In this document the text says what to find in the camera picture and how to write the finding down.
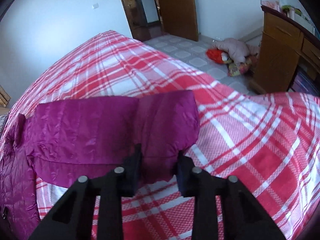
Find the bedspread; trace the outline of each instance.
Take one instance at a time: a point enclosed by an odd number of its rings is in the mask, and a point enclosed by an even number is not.
[[[300,93],[243,95],[114,31],[70,52],[26,90],[11,110],[0,150],[12,120],[18,113],[32,115],[39,103],[173,90],[193,90],[198,106],[199,139],[187,156],[214,176],[238,176],[286,238],[294,239],[320,198],[320,99]],[[42,219],[66,189],[41,178],[35,187]],[[98,208],[97,198],[93,237]],[[126,240],[191,238],[193,199],[179,195],[175,177],[145,185],[134,198],[124,198],[122,208]],[[222,236],[221,214],[218,221]]]

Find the red object on floor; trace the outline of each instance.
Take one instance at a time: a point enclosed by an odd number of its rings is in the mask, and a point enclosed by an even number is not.
[[[206,54],[209,57],[209,59],[213,60],[214,62],[224,64],[221,55],[223,52],[224,51],[220,49],[208,49]]]

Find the quilted jacket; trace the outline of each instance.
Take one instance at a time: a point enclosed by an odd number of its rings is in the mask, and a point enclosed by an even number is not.
[[[9,209],[13,233],[25,240],[40,222],[36,176],[70,187],[81,175],[105,175],[141,143],[142,182],[169,180],[178,151],[191,147],[198,134],[191,91],[40,104],[32,117],[20,114],[5,138],[0,206]]]

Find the drawer handle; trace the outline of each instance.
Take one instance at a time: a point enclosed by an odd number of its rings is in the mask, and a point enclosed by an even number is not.
[[[283,33],[285,33],[285,34],[287,34],[287,35],[289,35],[289,36],[292,36],[290,33],[288,33],[287,31],[285,31],[284,29],[281,29],[280,27],[276,27],[279,31],[281,31],[281,32],[283,32]]]
[[[311,52],[316,56],[317,59],[320,60],[320,57],[316,53],[314,53],[313,51],[311,51]]]

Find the pile of items on floor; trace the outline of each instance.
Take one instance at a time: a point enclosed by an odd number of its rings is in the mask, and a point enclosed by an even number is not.
[[[228,76],[245,74],[258,62],[260,47],[245,44],[233,38],[214,41],[208,49],[207,56],[216,63],[227,64]]]

